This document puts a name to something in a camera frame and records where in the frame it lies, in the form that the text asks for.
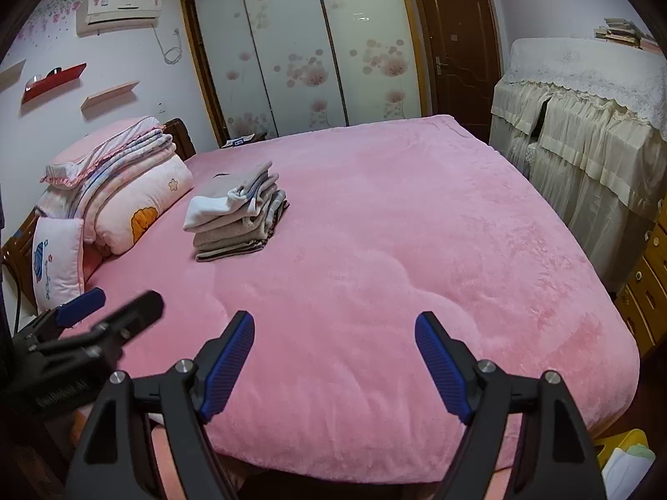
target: air conditioner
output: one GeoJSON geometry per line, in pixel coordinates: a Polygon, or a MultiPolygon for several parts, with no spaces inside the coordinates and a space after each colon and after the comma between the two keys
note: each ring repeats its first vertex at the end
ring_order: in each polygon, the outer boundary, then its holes
{"type": "Polygon", "coordinates": [[[77,9],[77,35],[125,26],[154,24],[162,0],[84,0],[77,9]]]}

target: wooden headboard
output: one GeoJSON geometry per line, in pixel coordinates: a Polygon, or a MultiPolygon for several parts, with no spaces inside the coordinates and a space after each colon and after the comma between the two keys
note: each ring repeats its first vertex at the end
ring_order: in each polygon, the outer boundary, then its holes
{"type": "MultiPolygon", "coordinates": [[[[173,137],[176,145],[176,154],[185,161],[196,154],[186,125],[180,118],[170,120],[165,124],[165,133],[173,137]]],[[[13,276],[18,277],[19,290],[26,296],[32,306],[37,309],[35,292],[33,291],[32,256],[33,237],[38,216],[33,209],[28,218],[21,224],[1,249],[2,262],[8,265],[13,276]]]]}

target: wooden dresser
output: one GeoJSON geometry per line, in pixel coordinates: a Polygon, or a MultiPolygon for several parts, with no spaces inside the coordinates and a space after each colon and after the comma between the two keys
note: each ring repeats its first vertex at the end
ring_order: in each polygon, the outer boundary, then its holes
{"type": "Polygon", "coordinates": [[[644,358],[667,335],[667,200],[644,255],[616,298],[616,308],[644,358]]]}

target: pink pillow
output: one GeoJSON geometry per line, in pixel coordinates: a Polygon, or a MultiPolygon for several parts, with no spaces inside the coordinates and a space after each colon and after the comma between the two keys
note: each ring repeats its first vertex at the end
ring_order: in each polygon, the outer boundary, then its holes
{"type": "Polygon", "coordinates": [[[86,135],[58,154],[46,166],[40,182],[57,188],[74,188],[128,143],[161,126],[158,119],[152,116],[118,120],[86,135]]]}
{"type": "Polygon", "coordinates": [[[83,220],[39,218],[33,237],[33,289],[38,313],[83,293],[83,220]]]}

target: screw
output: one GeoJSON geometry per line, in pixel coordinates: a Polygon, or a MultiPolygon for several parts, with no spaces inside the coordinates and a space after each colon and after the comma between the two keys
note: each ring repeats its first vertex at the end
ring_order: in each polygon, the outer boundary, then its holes
{"type": "Polygon", "coordinates": [[[180,372],[181,374],[185,374],[186,372],[189,372],[192,370],[192,367],[195,366],[195,363],[192,362],[189,359],[181,359],[179,362],[176,363],[176,366],[174,367],[177,372],[180,372]]]}
{"type": "Polygon", "coordinates": [[[492,360],[488,359],[482,359],[477,363],[477,366],[479,370],[481,370],[485,374],[490,374],[491,372],[495,372],[496,370],[496,364],[492,360]]]}
{"type": "Polygon", "coordinates": [[[111,383],[119,384],[122,383],[123,380],[125,379],[125,373],[122,370],[116,370],[111,376],[109,376],[109,380],[111,383]]]}
{"type": "Polygon", "coordinates": [[[99,357],[102,355],[102,349],[99,346],[91,346],[89,348],[84,348],[83,351],[88,357],[99,357]]]}
{"type": "Polygon", "coordinates": [[[546,379],[549,383],[556,385],[557,383],[560,383],[560,374],[558,374],[558,372],[555,370],[547,370],[547,373],[544,375],[544,379],[546,379]]]}

